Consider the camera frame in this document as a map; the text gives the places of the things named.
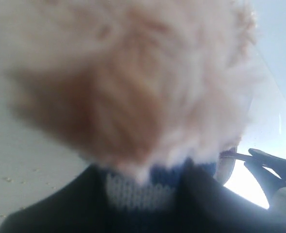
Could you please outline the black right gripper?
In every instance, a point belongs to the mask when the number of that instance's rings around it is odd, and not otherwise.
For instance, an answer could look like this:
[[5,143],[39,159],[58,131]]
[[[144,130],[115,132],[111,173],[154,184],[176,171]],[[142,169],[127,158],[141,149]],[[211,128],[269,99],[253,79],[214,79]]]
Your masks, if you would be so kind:
[[249,149],[249,154],[263,167],[271,168],[280,178],[258,164],[245,162],[244,166],[251,172],[262,188],[269,209],[286,218],[286,159],[279,158],[258,149]]

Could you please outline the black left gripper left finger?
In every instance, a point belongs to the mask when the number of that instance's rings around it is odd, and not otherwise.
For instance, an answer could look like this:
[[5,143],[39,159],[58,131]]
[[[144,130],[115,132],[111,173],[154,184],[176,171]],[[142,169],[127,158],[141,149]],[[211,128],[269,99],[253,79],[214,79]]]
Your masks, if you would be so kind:
[[58,192],[10,214],[0,233],[111,233],[113,216],[103,172],[90,166]]

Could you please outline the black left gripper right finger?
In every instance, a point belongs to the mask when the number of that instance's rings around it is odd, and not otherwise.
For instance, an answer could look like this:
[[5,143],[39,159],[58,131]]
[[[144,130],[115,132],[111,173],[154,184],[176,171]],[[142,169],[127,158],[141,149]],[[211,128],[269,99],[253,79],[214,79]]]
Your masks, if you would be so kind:
[[187,160],[176,193],[174,233],[286,233],[286,218],[219,184]]

